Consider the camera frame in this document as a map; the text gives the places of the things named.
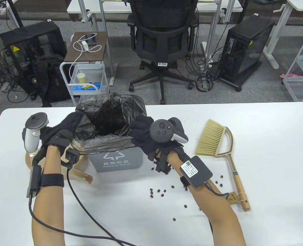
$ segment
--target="blue object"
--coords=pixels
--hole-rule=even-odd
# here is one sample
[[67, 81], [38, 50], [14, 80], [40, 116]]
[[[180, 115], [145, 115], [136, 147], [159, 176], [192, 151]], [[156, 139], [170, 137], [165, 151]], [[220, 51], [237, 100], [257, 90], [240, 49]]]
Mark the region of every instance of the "blue object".
[[[100, 89], [100, 87], [101, 87], [101, 83], [97, 83], [97, 82], [95, 82], [95, 83], [93, 83], [98, 89]], [[72, 91], [79, 91], [79, 90], [95, 90], [95, 88], [94, 87], [89, 87], [89, 88], [87, 88], [87, 89], [83, 89], [83, 87], [84, 86], [86, 86], [86, 85], [82, 85], [82, 86], [73, 86], [73, 88], [72, 88]]]

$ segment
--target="gray carpet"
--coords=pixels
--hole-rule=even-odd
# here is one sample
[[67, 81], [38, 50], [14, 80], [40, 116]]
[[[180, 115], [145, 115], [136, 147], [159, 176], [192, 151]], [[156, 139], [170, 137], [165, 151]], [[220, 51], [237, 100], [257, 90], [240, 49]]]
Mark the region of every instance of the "gray carpet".
[[[89, 30], [82, 29], [82, 23], [72, 22], [57, 22], [63, 34], [64, 40], [69, 41], [70, 34], [73, 31]], [[150, 71], [148, 68], [139, 70], [140, 58], [128, 46], [129, 29], [123, 23], [107, 23], [110, 36], [110, 47], [113, 60], [119, 64], [114, 86], [110, 89], [111, 92], [120, 94], [128, 94], [129, 82], [135, 78], [143, 76]], [[198, 50], [201, 51], [199, 43], [206, 41], [209, 25], [201, 25], [200, 37], [198, 41]], [[0, 33], [6, 31], [6, 25], [0, 29]], [[216, 40], [224, 30], [224, 26], [220, 25], [216, 32]], [[232, 87], [227, 84], [216, 81], [213, 89], [208, 93], [202, 93], [194, 88], [187, 89], [185, 82], [166, 81], [165, 83], [165, 99], [167, 104], [200, 104], [200, 103], [254, 103], [254, 102], [287, 102], [292, 101], [286, 88], [280, 83], [279, 76], [286, 73], [290, 64], [294, 60], [298, 50], [303, 44], [303, 27], [287, 27], [284, 35], [278, 43], [274, 52], [274, 57], [280, 64], [278, 70], [272, 69], [265, 57], [262, 55], [261, 67], [250, 77], [243, 85], [243, 90], [237, 93]], [[220, 42], [219, 47], [223, 46], [225, 39]], [[109, 65], [108, 60], [105, 60], [106, 66]], [[185, 62], [178, 61], [178, 70], [184, 75], [187, 75]], [[107, 68], [107, 77], [110, 74], [109, 66]], [[134, 94], [141, 96], [145, 104], [159, 104], [161, 96], [159, 82], [142, 82], [135, 85]], [[11, 93], [9, 95], [13, 101], [21, 101], [25, 98], [24, 93]], [[36, 101], [26, 100], [23, 103], [10, 103], [6, 98], [6, 94], [0, 91], [0, 114], [7, 108], [26, 108], [26, 107], [41, 107], [40, 98]], [[72, 106], [72, 101], [64, 101], [52, 103], [53, 107], [69, 107]]]

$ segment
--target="chair base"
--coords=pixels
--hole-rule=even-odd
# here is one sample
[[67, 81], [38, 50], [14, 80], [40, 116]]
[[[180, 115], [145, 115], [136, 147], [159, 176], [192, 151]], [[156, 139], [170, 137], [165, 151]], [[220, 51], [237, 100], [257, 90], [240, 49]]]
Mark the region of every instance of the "chair base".
[[168, 64], [167, 67], [157, 67], [155, 62], [152, 62], [151, 64], [145, 62], [145, 61], [141, 61], [140, 64], [140, 69], [144, 69], [144, 67], [148, 67], [152, 72], [142, 76], [140, 78], [137, 78], [133, 81], [130, 82], [130, 86], [129, 86], [129, 91], [130, 92], [134, 92], [134, 84], [149, 80], [149, 79], [153, 79], [153, 78], [159, 78], [159, 83], [160, 83], [160, 87], [161, 87], [161, 96], [162, 99], [160, 101], [161, 105], [165, 104], [165, 99], [164, 99], [164, 77], [168, 77], [168, 78], [172, 78], [172, 79], [177, 79], [180, 81], [185, 81], [188, 82], [188, 89], [193, 89], [193, 83], [194, 81], [191, 79], [188, 79], [186, 77], [177, 75], [175, 73], [172, 73], [169, 71], [170, 68], [173, 67], [177, 67], [177, 63], [176, 62], [172, 62], [170, 64]]

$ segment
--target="trash can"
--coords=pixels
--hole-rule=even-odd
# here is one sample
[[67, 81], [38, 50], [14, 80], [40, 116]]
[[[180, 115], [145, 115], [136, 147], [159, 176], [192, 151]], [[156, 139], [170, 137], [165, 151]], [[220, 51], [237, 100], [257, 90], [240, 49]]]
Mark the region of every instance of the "trash can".
[[83, 112], [72, 146], [87, 155], [97, 172], [137, 169], [143, 151], [128, 136], [131, 122], [147, 115], [144, 101], [136, 95], [96, 95], [77, 105]]

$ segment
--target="broom bristles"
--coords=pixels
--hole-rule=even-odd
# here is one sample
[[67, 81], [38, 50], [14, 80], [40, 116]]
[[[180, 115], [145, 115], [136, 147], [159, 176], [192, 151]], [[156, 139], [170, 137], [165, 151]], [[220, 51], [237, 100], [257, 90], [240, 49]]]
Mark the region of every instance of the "broom bristles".
[[208, 120], [199, 139], [195, 154], [198, 156], [215, 156], [223, 131], [224, 126], [211, 119]]

